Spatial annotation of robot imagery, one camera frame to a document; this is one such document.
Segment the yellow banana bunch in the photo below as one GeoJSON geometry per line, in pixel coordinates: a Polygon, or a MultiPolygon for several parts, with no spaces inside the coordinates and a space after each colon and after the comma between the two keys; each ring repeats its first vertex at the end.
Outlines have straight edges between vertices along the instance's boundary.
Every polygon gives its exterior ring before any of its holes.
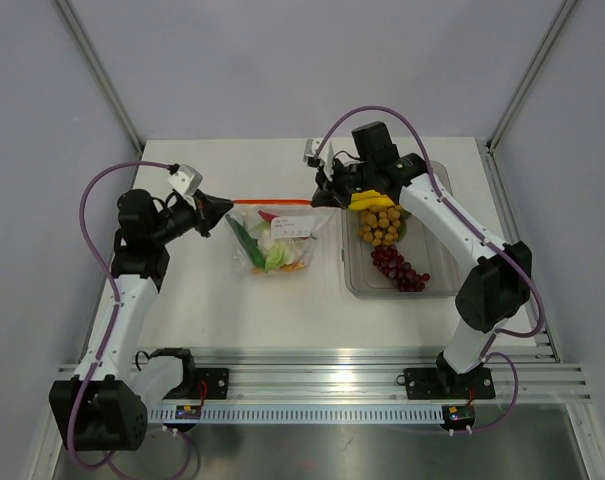
{"type": "Polygon", "coordinates": [[[371,207],[393,207],[395,203],[387,196],[382,195],[375,190],[367,190],[363,192],[353,193],[349,209],[353,211],[362,211],[371,207]]]}

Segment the green chili pepper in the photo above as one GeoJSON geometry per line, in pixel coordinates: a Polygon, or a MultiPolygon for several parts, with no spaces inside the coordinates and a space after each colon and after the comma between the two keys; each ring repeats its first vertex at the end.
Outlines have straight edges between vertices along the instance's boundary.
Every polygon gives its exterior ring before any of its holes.
{"type": "Polygon", "coordinates": [[[252,266],[263,269],[265,267],[265,258],[258,247],[257,241],[231,215],[227,214],[225,219],[246,253],[252,266]]]}

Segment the red chili pepper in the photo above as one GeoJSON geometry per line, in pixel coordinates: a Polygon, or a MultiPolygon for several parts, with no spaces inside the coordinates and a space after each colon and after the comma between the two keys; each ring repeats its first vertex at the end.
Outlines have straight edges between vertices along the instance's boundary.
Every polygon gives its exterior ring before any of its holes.
{"type": "Polygon", "coordinates": [[[267,223],[271,223],[273,220],[275,220],[277,218],[277,215],[263,211],[263,210],[259,210],[258,214],[262,218],[262,220],[267,223]]]}

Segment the clear zip top bag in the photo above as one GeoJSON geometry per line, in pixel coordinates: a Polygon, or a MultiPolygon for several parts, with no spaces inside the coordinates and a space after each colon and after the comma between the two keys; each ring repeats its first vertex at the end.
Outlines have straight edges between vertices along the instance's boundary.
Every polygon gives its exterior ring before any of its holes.
{"type": "Polygon", "coordinates": [[[305,270],[333,216],[303,199],[243,199],[225,221],[241,264],[254,275],[273,275],[305,270]]]}

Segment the white cauliflower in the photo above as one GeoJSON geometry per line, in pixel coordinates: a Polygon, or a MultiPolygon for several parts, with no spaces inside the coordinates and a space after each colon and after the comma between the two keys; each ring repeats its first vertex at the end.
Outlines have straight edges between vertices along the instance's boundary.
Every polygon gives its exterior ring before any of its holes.
{"type": "Polygon", "coordinates": [[[259,223],[249,233],[257,241],[258,247],[265,258],[264,270],[278,269],[282,265],[296,262],[305,264],[305,239],[274,239],[271,235],[270,225],[266,222],[259,223]]]}

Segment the orange yellow pepper cluster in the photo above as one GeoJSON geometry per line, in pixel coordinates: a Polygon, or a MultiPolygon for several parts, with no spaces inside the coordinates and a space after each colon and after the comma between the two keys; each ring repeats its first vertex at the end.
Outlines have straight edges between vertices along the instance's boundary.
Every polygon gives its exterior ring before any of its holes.
{"type": "Polygon", "coordinates": [[[251,273],[253,275],[265,275],[265,274],[273,275],[273,274],[293,273],[293,272],[297,272],[297,271],[302,271],[305,268],[306,268],[306,265],[303,262],[296,262],[296,263],[291,263],[291,264],[285,264],[285,265],[282,265],[278,269],[271,269],[268,271],[258,268],[258,267],[253,267],[251,269],[251,273]]]}

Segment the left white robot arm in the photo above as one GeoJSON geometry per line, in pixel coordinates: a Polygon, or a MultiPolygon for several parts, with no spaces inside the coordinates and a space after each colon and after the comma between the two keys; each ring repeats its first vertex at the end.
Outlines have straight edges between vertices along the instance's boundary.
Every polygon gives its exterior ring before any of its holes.
{"type": "Polygon", "coordinates": [[[114,258],[108,271],[111,310],[71,378],[57,380],[49,403],[70,452],[134,451],[143,441],[149,409],[161,400],[208,391],[193,357],[184,349],[161,348],[149,366],[133,373],[131,363],[143,323],[168,270],[168,244],[195,230],[208,237],[233,207],[232,201],[196,191],[172,192],[158,209],[143,189],[117,201],[114,258]]]}

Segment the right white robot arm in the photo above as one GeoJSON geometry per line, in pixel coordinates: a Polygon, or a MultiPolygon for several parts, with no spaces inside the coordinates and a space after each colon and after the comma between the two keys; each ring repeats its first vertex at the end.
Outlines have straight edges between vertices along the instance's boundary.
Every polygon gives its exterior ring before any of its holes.
{"type": "Polygon", "coordinates": [[[400,154],[387,126],[373,122],[352,132],[357,158],[324,157],[326,143],[310,139],[304,161],[316,169],[314,207],[346,208],[353,194],[375,190],[415,216],[457,261],[465,279],[455,297],[460,321],[438,355],[435,380],[448,396],[466,390],[495,336],[529,301],[532,252],[489,232],[451,196],[425,153],[400,154]]]}

